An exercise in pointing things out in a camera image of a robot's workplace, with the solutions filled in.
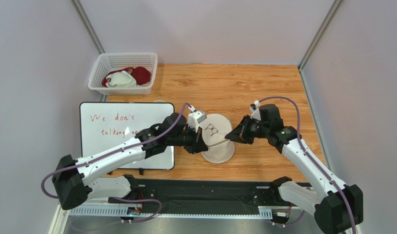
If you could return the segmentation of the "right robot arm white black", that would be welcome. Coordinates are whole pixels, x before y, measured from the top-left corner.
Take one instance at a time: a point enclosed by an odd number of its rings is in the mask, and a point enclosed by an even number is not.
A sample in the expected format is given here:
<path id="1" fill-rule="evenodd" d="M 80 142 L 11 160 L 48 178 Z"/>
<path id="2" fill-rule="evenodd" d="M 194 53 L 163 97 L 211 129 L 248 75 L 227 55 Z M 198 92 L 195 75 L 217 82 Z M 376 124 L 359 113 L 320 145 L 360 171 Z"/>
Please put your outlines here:
<path id="1" fill-rule="evenodd" d="M 274 195 L 310 214 L 325 234 L 356 231 L 363 222 L 363 192 L 359 186 L 349 186 L 333 174 L 309 149 L 297 129 L 283 124 L 276 105 L 253 104 L 252 110 L 252 115 L 245 115 L 225 138 L 241 144 L 253 144 L 255 138 L 268 140 L 312 187 L 310 191 L 284 176 L 271 182 Z"/>

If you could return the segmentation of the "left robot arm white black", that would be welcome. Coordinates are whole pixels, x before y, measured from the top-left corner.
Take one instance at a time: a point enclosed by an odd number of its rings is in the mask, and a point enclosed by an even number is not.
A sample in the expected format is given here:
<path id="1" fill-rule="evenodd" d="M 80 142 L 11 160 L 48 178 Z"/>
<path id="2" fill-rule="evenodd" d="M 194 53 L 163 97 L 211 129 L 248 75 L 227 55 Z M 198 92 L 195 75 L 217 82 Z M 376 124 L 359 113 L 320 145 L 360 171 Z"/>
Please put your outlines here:
<path id="1" fill-rule="evenodd" d="M 74 209 L 90 199 L 135 197 L 137 186 L 129 176 L 113 179 L 104 175 L 126 164 L 159 155 L 172 146 L 183 147 L 190 154 L 207 151 L 200 127 L 206 119 L 202 111 L 191 112 L 188 117 L 173 113 L 162 123 L 141 130 L 109 150 L 78 159 L 63 156 L 51 176 L 55 197 L 63 210 Z"/>

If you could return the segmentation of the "round white bag lid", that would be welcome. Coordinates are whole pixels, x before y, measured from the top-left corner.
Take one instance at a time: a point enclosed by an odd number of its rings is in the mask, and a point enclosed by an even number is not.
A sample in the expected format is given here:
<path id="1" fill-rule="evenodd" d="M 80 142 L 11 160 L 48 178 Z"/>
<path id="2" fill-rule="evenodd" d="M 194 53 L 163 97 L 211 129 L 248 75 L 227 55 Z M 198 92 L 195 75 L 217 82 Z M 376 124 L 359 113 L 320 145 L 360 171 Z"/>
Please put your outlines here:
<path id="1" fill-rule="evenodd" d="M 231 121 L 221 114 L 209 114 L 199 124 L 202 128 L 202 138 L 208 148 L 226 144 L 225 136 L 233 130 Z"/>

